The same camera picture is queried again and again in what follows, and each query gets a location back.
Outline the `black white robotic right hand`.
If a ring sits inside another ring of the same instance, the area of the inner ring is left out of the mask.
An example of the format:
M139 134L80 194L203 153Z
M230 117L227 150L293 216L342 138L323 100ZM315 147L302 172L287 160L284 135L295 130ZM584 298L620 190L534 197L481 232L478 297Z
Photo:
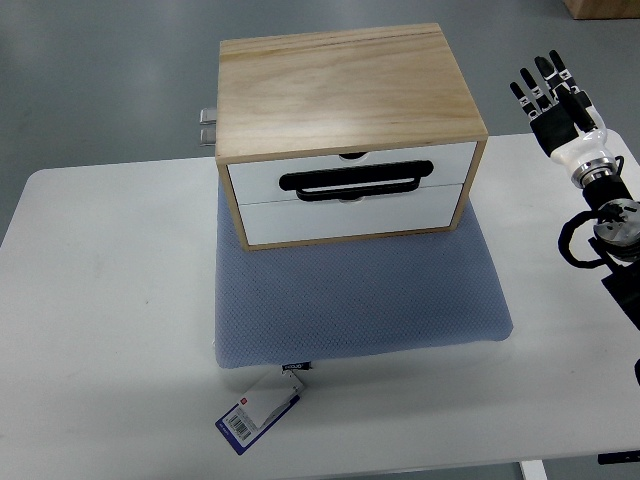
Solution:
M512 82L510 89L545 155L563 166L582 189L600 177L616 174L619 167L606 146L604 120L559 53L552 50L534 62L544 83L540 85L522 68L525 85Z

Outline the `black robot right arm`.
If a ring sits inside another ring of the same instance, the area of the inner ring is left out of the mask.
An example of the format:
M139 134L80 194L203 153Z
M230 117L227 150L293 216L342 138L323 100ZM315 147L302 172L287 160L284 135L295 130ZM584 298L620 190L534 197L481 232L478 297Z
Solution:
M617 174L590 181L583 196L596 215L589 244L610 270L601 282L639 329L639 202Z

